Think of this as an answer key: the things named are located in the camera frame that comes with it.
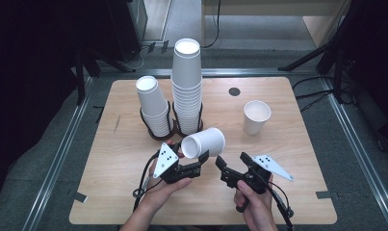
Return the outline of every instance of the human hand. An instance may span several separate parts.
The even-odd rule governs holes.
[[[256,193],[245,181],[238,181],[234,201],[242,207],[248,199],[248,205],[243,212],[247,227],[252,231],[277,230],[272,217],[272,194],[266,191],[263,194]]]
[[[182,153],[177,153],[179,158],[183,158],[184,155]],[[153,162],[151,167],[149,168],[149,175],[152,176],[155,166],[157,164],[157,160]],[[158,212],[161,207],[164,206],[164,204],[167,202],[169,197],[179,191],[187,187],[189,184],[191,184],[192,179],[191,178],[184,178],[180,181],[177,181],[173,184],[167,184],[165,181],[163,181],[160,177],[153,178],[148,182],[147,189],[148,190],[145,193],[144,198],[142,199],[141,206],[147,206],[149,207],[154,213]]]

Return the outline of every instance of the white paper cup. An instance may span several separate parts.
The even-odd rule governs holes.
[[[209,157],[216,157],[223,152],[225,139],[218,128],[208,128],[189,135],[181,143],[182,153],[187,158],[197,158],[209,150]]]
[[[245,132],[251,136],[258,134],[271,115],[271,108],[266,103],[259,100],[249,101],[245,105]]]
[[[145,115],[158,116],[168,108],[168,102],[153,76],[141,77],[136,88]]]
[[[200,45],[191,38],[182,38],[175,43],[172,61],[172,83],[189,89],[200,83]]]

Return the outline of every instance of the upright cup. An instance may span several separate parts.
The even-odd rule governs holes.
[[[161,91],[158,81],[153,76],[143,76],[137,83],[137,93],[142,105],[142,112],[147,116],[158,116],[168,107],[168,102]]]
[[[259,100],[249,101],[245,105],[245,132],[251,136],[258,134],[271,115],[271,108],[266,103]]]
[[[196,40],[182,38],[175,43],[171,80],[182,89],[191,89],[201,82],[200,45]]]
[[[181,143],[182,153],[187,158],[197,158],[209,150],[209,157],[216,157],[223,152],[225,139],[218,128],[208,128],[189,135]]]

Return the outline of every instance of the stack of paper cups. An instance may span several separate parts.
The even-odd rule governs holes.
[[[202,107],[200,46],[197,41],[182,38],[175,43],[170,79],[178,129],[185,135],[196,133]]]
[[[155,137],[167,136],[173,129],[173,121],[158,81],[153,76],[143,76],[137,81],[136,87],[145,124]]]

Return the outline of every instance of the wooden tabletop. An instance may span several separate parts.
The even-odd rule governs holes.
[[[113,83],[78,189],[88,199],[85,203],[73,202],[71,223],[122,224],[132,214],[132,191],[139,186],[148,159],[162,143],[149,137],[140,118],[135,84],[136,80]],[[172,102],[170,79],[159,80],[159,84]],[[231,88],[241,93],[232,96]],[[271,107],[272,116],[260,134],[251,137],[243,131],[243,108],[246,102],[256,99]],[[203,79],[202,119],[203,129],[217,127],[225,135],[226,147],[221,156],[228,167],[247,171],[239,159],[243,151],[249,156],[270,154],[293,175],[293,182],[278,175],[273,178],[289,197],[295,212],[293,224],[331,224],[337,220],[331,199],[316,196],[316,192],[326,192],[327,187],[287,78]],[[175,135],[172,139],[182,138]],[[245,223],[233,202],[235,190],[220,180],[215,160],[209,158],[201,176],[172,195],[153,224]],[[195,161],[184,158],[180,164]],[[272,211],[276,223],[285,223],[275,203]]]

